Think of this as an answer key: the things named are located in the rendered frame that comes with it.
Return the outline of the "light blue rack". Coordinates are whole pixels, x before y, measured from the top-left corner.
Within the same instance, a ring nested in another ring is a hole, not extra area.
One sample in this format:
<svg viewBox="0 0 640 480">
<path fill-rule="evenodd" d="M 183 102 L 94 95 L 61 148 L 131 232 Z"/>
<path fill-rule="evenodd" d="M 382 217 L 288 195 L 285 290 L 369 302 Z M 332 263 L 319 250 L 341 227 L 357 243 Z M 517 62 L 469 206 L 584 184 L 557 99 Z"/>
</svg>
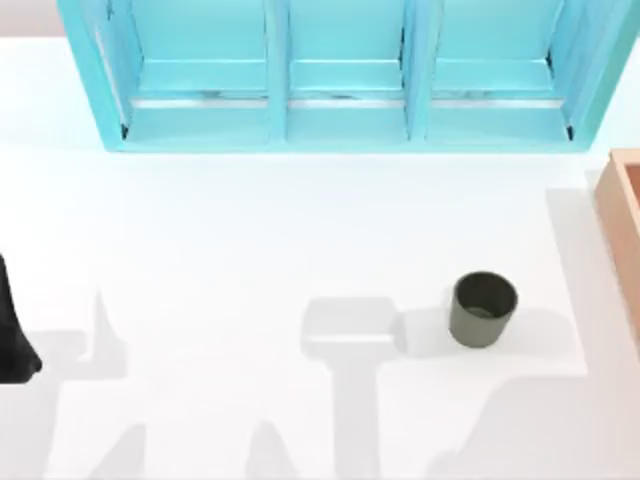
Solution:
<svg viewBox="0 0 640 480">
<path fill-rule="evenodd" d="M 640 0 L 56 0 L 112 152 L 573 152 Z"/>
</svg>

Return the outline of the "dark grey plant pot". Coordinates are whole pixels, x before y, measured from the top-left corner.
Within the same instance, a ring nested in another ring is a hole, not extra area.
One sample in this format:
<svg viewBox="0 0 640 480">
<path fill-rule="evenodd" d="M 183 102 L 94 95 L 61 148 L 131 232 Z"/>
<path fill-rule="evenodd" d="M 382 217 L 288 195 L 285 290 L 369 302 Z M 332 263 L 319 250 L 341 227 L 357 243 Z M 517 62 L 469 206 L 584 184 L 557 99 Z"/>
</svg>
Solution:
<svg viewBox="0 0 640 480">
<path fill-rule="evenodd" d="M 465 347 L 487 348 L 499 340 L 518 303 L 516 288 L 504 276 L 492 271 L 469 272 L 453 287 L 449 332 Z"/>
</svg>

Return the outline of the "salmon-coloured shallow box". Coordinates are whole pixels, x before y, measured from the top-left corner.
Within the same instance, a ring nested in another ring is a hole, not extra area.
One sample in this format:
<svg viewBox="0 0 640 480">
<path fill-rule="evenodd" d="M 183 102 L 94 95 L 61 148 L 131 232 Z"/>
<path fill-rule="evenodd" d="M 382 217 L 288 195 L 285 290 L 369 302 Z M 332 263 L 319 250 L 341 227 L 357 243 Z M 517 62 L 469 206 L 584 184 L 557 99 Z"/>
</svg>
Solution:
<svg viewBox="0 0 640 480">
<path fill-rule="evenodd" d="M 594 197 L 635 340 L 640 344 L 640 148 L 609 152 Z"/>
</svg>

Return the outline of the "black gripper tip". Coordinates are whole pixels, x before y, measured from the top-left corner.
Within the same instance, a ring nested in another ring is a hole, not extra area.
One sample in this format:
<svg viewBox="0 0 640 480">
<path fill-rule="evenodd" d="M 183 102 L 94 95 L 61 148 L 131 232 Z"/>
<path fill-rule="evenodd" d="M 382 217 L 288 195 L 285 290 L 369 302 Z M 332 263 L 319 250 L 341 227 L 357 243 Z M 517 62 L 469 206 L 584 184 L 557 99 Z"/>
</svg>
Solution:
<svg viewBox="0 0 640 480">
<path fill-rule="evenodd" d="M 0 385 L 27 383 L 42 367 L 18 320 L 6 263 L 0 254 Z"/>
</svg>

